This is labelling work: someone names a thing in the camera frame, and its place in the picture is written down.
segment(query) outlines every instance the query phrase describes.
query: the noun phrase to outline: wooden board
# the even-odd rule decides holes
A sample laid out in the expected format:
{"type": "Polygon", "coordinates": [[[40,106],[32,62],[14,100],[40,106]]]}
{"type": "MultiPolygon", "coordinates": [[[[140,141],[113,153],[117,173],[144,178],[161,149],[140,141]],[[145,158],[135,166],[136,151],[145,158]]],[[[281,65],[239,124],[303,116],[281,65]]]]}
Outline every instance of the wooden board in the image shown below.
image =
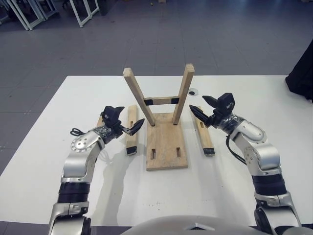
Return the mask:
{"type": "Polygon", "coordinates": [[[188,90],[192,81],[192,78],[195,73],[195,68],[192,64],[186,64],[184,75],[182,77],[180,89],[179,89],[179,102],[177,105],[175,105],[175,110],[173,114],[173,124],[177,125],[179,122],[179,118],[182,112],[182,109],[184,107],[186,97],[188,94],[188,90]]]}
{"type": "Polygon", "coordinates": [[[196,124],[204,154],[206,156],[214,156],[215,155],[214,147],[208,129],[206,128],[202,121],[195,117],[193,113],[191,113],[191,115],[193,116],[194,122],[196,124]]]}
{"type": "MultiPolygon", "coordinates": [[[[138,108],[137,105],[131,105],[128,107],[128,123],[127,127],[132,128],[133,125],[137,122],[138,118],[138,108]]],[[[132,155],[137,153],[137,143],[138,138],[137,134],[133,136],[126,135],[126,153],[127,155],[132,155]]]]}
{"type": "Polygon", "coordinates": [[[125,81],[127,82],[129,88],[131,89],[135,99],[137,100],[141,110],[143,111],[143,114],[146,116],[146,119],[150,123],[150,125],[155,125],[155,120],[153,118],[151,109],[146,106],[144,100],[143,100],[143,94],[141,92],[141,89],[136,81],[136,78],[133,74],[133,71],[131,68],[125,68],[123,72],[123,76],[125,78],[125,81]]]}
{"type": "Polygon", "coordinates": [[[181,124],[173,125],[173,113],[153,114],[155,126],[147,125],[146,169],[187,168],[188,161],[181,124]]]}

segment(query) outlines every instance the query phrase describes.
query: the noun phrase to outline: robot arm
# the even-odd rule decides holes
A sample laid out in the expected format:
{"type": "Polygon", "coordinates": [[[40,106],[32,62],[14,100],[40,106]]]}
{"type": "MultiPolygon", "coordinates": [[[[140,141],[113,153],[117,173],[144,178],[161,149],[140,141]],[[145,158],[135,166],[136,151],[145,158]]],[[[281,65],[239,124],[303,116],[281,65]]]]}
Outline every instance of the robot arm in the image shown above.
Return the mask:
{"type": "Polygon", "coordinates": [[[235,100],[231,93],[225,93],[217,100],[203,96],[214,107],[213,115],[208,117],[196,106],[191,111],[208,127],[212,125],[229,134],[242,151],[255,187],[257,203],[254,216],[257,226],[266,233],[279,235],[290,227],[301,227],[291,195],[286,190],[280,167],[280,156],[271,145],[265,132],[242,117],[232,113],[235,100]]]}
{"type": "Polygon", "coordinates": [[[71,144],[67,157],[57,203],[53,205],[49,235],[90,235],[91,219],[88,212],[88,194],[97,157],[105,145],[123,132],[134,135],[142,126],[139,120],[131,129],[121,125],[119,114],[124,107],[105,107],[103,125],[78,136],[71,144]]]}

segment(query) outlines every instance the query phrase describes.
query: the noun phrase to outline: black cable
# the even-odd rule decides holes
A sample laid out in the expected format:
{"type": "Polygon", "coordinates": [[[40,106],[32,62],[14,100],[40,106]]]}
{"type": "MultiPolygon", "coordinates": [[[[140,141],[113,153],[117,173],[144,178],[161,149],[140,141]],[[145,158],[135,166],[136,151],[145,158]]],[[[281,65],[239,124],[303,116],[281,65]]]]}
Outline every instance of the black cable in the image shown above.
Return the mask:
{"type": "Polygon", "coordinates": [[[81,130],[79,130],[77,128],[73,128],[69,133],[72,136],[81,136],[81,135],[85,134],[85,132],[82,132],[81,130]]]}
{"type": "Polygon", "coordinates": [[[246,165],[246,161],[245,161],[242,157],[240,157],[237,153],[235,153],[233,150],[230,149],[230,147],[229,147],[229,139],[230,139],[230,136],[228,135],[228,136],[226,137],[226,146],[227,146],[228,150],[230,151],[230,153],[231,153],[237,160],[239,160],[240,162],[242,162],[243,164],[246,165]]]}

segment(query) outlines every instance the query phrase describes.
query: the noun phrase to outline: gray tile floor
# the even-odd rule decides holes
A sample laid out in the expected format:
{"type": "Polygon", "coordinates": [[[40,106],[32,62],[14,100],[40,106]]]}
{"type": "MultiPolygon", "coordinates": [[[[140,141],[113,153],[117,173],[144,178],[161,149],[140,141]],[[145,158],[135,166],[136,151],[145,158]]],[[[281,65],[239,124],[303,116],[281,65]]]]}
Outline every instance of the gray tile floor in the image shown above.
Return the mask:
{"type": "MultiPolygon", "coordinates": [[[[312,12],[300,0],[119,0],[84,28],[63,14],[29,32],[1,25],[0,174],[67,75],[180,75],[185,63],[197,75],[286,75],[312,12]]],[[[0,234],[26,230],[45,228],[0,223],[0,234]]]]}

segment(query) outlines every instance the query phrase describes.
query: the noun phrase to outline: black cloth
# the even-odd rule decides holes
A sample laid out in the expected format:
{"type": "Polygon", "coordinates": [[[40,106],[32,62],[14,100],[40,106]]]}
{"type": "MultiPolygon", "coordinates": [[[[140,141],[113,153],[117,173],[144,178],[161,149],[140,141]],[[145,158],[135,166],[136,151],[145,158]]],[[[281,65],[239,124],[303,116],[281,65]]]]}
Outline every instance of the black cloth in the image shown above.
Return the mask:
{"type": "Polygon", "coordinates": [[[291,92],[312,100],[313,95],[313,40],[292,72],[286,77],[291,92]]]}

